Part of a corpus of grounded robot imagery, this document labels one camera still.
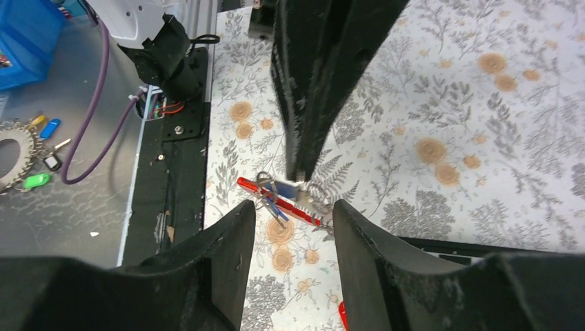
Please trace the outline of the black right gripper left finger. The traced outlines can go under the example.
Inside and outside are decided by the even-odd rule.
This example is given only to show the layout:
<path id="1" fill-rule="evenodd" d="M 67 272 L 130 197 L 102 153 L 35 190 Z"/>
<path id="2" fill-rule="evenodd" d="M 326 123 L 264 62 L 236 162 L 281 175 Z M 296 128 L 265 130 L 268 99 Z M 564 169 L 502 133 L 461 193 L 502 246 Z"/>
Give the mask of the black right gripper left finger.
<path id="1" fill-rule="evenodd" d="M 216 224 L 138 265 L 68 257 L 1 260 L 2 330 L 238 330 L 256 212 Z"/>

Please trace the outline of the key with blue tag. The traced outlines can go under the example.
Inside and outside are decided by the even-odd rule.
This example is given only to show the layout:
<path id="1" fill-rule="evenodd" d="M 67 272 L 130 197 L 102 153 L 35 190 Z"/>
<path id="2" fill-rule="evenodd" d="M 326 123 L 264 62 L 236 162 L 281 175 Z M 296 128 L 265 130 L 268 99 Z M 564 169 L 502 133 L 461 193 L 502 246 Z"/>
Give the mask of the key with blue tag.
<path id="1" fill-rule="evenodd" d="M 289 217 L 296 217 L 300 188 L 297 185 L 285 181 L 276 180 L 271 174 L 265 171 L 257 173 L 255 177 L 257 184 L 256 192 L 262 205 L 270 212 L 273 219 L 282 229 L 286 229 Z"/>

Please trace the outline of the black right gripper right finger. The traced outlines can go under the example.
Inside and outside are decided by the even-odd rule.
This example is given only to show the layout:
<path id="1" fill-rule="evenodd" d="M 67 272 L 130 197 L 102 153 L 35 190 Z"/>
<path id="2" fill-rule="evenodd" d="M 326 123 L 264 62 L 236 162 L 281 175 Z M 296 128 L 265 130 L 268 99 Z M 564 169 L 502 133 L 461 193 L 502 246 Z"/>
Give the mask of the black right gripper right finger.
<path id="1" fill-rule="evenodd" d="M 584 255 L 516 250 L 470 265 L 435 257 L 347 201 L 333 227 L 350 330 L 583 330 Z"/>

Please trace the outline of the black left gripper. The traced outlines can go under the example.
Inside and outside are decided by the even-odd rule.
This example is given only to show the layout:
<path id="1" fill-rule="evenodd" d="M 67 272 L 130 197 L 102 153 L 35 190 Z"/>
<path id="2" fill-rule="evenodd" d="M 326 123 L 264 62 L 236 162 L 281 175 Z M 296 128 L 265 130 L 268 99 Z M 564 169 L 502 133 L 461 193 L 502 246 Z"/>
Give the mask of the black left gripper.
<path id="1" fill-rule="evenodd" d="M 248 36 L 272 41 L 286 176 L 308 181 L 333 122 L 407 1 L 254 0 Z"/>

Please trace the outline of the key with red tag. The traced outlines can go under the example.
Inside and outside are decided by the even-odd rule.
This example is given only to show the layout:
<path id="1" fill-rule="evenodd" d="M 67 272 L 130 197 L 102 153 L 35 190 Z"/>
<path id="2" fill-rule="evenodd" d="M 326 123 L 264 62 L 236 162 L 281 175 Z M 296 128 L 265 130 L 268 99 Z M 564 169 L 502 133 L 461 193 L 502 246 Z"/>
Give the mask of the key with red tag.
<path id="1" fill-rule="evenodd" d="M 344 305 L 343 301 L 338 305 L 338 313 L 339 313 L 339 316 L 341 319 L 341 323 L 344 327 L 344 330 L 347 331 L 348 330 L 348 322 L 347 322 L 347 317 L 346 317 L 346 309 L 345 309 L 345 305 Z"/>

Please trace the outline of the metal keyring holder red handle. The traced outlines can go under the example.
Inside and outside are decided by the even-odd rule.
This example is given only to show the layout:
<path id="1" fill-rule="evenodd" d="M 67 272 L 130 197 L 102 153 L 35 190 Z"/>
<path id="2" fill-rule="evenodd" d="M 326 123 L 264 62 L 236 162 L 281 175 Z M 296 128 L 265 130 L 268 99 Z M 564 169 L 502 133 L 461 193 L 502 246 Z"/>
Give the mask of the metal keyring holder red handle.
<path id="1" fill-rule="evenodd" d="M 239 177 L 237 185 L 254 196 L 280 226 L 296 219 L 317 228 L 333 227 L 333 205 L 318 185 L 280 181 L 264 171 L 254 179 Z"/>

